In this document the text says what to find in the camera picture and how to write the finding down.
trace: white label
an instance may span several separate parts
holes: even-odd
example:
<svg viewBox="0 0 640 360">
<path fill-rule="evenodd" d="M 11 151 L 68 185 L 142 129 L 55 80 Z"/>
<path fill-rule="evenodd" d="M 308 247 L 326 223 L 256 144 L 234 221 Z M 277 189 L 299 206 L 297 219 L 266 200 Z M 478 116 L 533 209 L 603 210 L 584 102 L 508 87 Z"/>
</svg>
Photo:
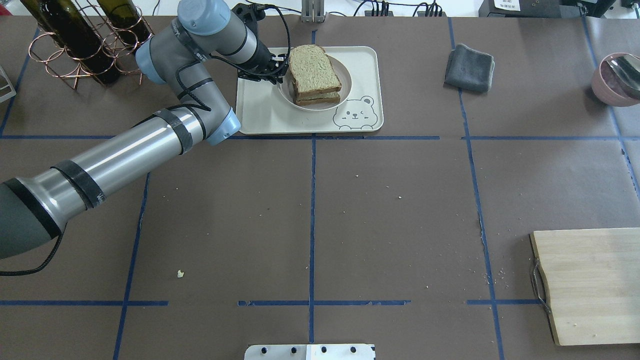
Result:
<svg viewBox="0 0 640 360">
<path fill-rule="evenodd" d="M 520 11 L 520 0 L 493 0 L 496 8 L 509 10 L 512 12 Z"/>
</svg>

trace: black wire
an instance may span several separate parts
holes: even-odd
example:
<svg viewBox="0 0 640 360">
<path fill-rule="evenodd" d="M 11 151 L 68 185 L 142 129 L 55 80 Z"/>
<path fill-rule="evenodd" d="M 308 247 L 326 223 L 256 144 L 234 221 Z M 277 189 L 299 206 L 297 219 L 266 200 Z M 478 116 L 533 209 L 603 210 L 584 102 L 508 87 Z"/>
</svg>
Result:
<svg viewBox="0 0 640 360">
<path fill-rule="evenodd" d="M 284 24 L 284 29 L 287 31 L 287 56 L 285 58 L 285 61 L 287 61 L 289 59 L 289 55 L 291 53 L 291 34 L 289 33 L 289 25 L 287 25 L 287 21 L 284 18 L 284 15 L 282 14 L 282 12 L 280 11 L 279 7 L 272 5 L 272 4 L 263 4 L 265 7 L 265 9 L 274 9 L 278 12 L 278 15 L 280 16 L 280 18 L 282 19 L 282 23 Z M 240 66 L 232 63 L 231 61 L 228 61 L 225 58 L 221 58 L 219 56 L 211 56 L 212 59 L 216 59 L 216 60 L 220 60 L 223 63 L 226 63 L 228 65 L 231 65 L 233 67 L 235 67 L 236 69 L 245 72 L 249 75 L 252 76 L 258 76 L 258 77 L 264 77 L 264 76 L 270 76 L 270 75 L 275 75 L 276 73 L 280 72 L 280 69 L 275 69 L 274 71 L 268 72 L 266 74 L 256 74 L 254 72 L 248 71 L 248 70 L 244 70 L 243 68 L 241 68 Z"/>
<path fill-rule="evenodd" d="M 438 5 L 438 3 L 436 3 L 436 0 L 433 0 L 433 3 L 431 3 L 431 9 L 429 11 L 429 16 L 434 16 L 434 17 L 442 16 L 442 7 L 440 5 Z"/>
<path fill-rule="evenodd" d="M 33 268 L 31 270 L 20 270 L 20 271 L 0 271 L 0 276 L 23 276 L 23 275 L 35 274 L 35 273 L 41 271 L 42 269 L 45 268 L 45 266 L 47 266 L 51 262 L 51 259 L 53 259 L 53 255 L 55 255 L 56 251 L 58 251 L 58 247 L 60 246 L 60 243 L 62 242 L 62 236 L 64 234 L 65 234 L 65 231 L 62 230 L 62 233 L 58 236 L 58 239 L 56 240 L 55 245 L 53 245 L 53 249 L 51 249 L 51 252 L 49 253 L 49 256 L 47 256 L 47 258 L 44 260 L 44 262 L 42 264 L 40 264 L 40 266 L 38 266 L 37 268 Z"/>
<path fill-rule="evenodd" d="M 371 3 L 371 13 L 373 14 L 373 9 L 374 9 L 374 3 L 378 4 L 377 1 L 375 0 L 364 0 L 360 3 L 360 5 L 358 5 L 358 7 L 356 8 L 356 11 L 353 12 L 353 16 L 357 15 L 358 10 L 362 7 L 362 5 L 366 4 L 366 3 Z"/>
<path fill-rule="evenodd" d="M 398 5 L 398 6 L 418 6 L 419 4 L 398 4 L 398 3 L 389 3 L 391 5 Z"/>
<path fill-rule="evenodd" d="M 211 108 L 210 108 L 210 107 L 208 107 L 207 105 L 205 105 L 205 103 L 204 103 L 204 102 L 202 102 L 202 101 L 201 101 L 201 100 L 200 100 L 200 99 L 199 99 L 199 98 L 198 98 L 194 93 L 192 93 L 191 91 L 189 91 L 189 89 L 188 89 L 186 86 L 184 86 L 184 83 L 182 82 L 182 79 L 180 78 L 180 73 L 181 73 L 183 70 L 186 70 L 186 69 L 188 69 L 188 68 L 190 68 L 190 67 L 192 67 L 192 66 L 194 66 L 194 65 L 196 65 L 196 64 L 199 64 L 199 63 L 200 63 L 199 61 L 194 61 L 193 63 L 189 63 L 189 64 L 187 64 L 187 65 L 185 65 L 185 66 L 183 66 L 183 67 L 179 68 L 178 70 L 176 70 L 176 71 L 175 71 L 175 78 L 176 78 L 176 80 L 178 80 L 178 84 L 180 85 L 180 87 L 182 88 L 182 90 L 183 90 L 184 92 L 186 92 L 186 93 L 187 93 L 187 95 L 191 96 L 191 98 L 192 98 L 195 102 L 197 102 L 200 106 L 202 106 L 203 110 L 205 110 L 205 111 L 211 111 Z"/>
<path fill-rule="evenodd" d="M 419 8 L 420 8 L 420 6 L 422 6 L 422 5 L 426 6 L 426 9 L 425 9 L 425 11 L 426 11 L 426 12 L 428 12 L 428 11 L 429 11 L 429 4 L 427 4 L 427 3 L 420 3 L 420 4 L 418 4 L 418 6 L 416 6 L 416 7 L 415 7 L 415 10 L 413 11 L 413 15 L 411 15 L 412 17 L 414 17 L 414 16 L 415 16 L 415 14 L 417 14 L 417 13 L 418 13 L 418 9 L 419 9 Z"/>
<path fill-rule="evenodd" d="M 151 12 L 151 15 L 155 15 L 156 14 L 156 9 L 158 8 L 158 5 L 160 5 L 160 0 L 158 0 L 158 2 L 156 3 L 156 5 L 154 6 L 154 11 Z"/>
<path fill-rule="evenodd" d="M 253 1 L 250 1 L 250 0 L 245 0 L 245 1 L 246 1 L 247 3 L 250 3 L 250 4 L 256 4 L 256 5 L 267 5 L 267 4 L 254 3 Z M 294 12 L 294 13 L 302 14 L 302 12 L 301 12 L 301 11 L 296 10 L 296 9 L 292 9 L 292 8 L 285 8 L 284 6 L 277 6 L 277 5 L 274 5 L 274 6 L 275 6 L 275 7 L 277 7 L 277 8 L 280 8 L 280 9 L 282 9 L 282 10 L 289 10 L 290 12 Z"/>
</svg>

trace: metal plate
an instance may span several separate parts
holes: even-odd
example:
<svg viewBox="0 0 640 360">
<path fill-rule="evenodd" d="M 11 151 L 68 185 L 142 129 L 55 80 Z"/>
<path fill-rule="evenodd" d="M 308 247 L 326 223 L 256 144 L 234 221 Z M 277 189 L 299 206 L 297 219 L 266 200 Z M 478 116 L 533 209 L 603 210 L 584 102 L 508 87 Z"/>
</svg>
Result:
<svg viewBox="0 0 640 360">
<path fill-rule="evenodd" d="M 375 349 L 368 344 L 252 345 L 244 360 L 374 360 Z"/>
</svg>

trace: white plate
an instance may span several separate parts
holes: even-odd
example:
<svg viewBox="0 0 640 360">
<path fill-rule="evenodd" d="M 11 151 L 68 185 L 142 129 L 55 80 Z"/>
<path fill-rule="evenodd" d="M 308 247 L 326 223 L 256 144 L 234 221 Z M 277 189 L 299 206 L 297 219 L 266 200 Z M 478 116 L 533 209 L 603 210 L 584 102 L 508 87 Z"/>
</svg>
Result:
<svg viewBox="0 0 640 360">
<path fill-rule="evenodd" d="M 338 76 L 338 79 L 342 84 L 342 88 L 340 89 L 340 91 L 338 91 L 338 95 L 340 95 L 340 102 L 338 102 L 337 104 L 331 102 L 321 102 L 319 104 L 297 105 L 293 101 L 295 94 L 295 89 L 293 86 L 293 76 L 291 75 L 291 71 L 287 71 L 287 74 L 283 78 L 282 84 L 278 86 L 278 89 L 280 90 L 280 94 L 286 101 L 289 102 L 289 104 L 301 110 L 324 111 L 335 109 L 347 100 L 347 97 L 351 93 L 351 75 L 349 74 L 349 70 L 347 70 L 347 68 L 338 59 L 334 58 L 333 56 L 328 57 L 331 61 L 333 71 L 335 71 L 335 74 Z"/>
</svg>

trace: metal spoon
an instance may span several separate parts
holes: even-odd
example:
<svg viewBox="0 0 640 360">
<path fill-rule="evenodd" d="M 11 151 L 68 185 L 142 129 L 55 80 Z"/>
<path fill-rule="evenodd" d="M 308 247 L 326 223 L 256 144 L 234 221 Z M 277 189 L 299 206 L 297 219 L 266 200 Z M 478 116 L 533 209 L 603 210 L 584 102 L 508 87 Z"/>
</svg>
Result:
<svg viewBox="0 0 640 360">
<path fill-rule="evenodd" d="M 607 63 L 618 76 L 622 90 L 629 97 L 640 100 L 640 59 L 626 54 L 607 60 Z"/>
</svg>

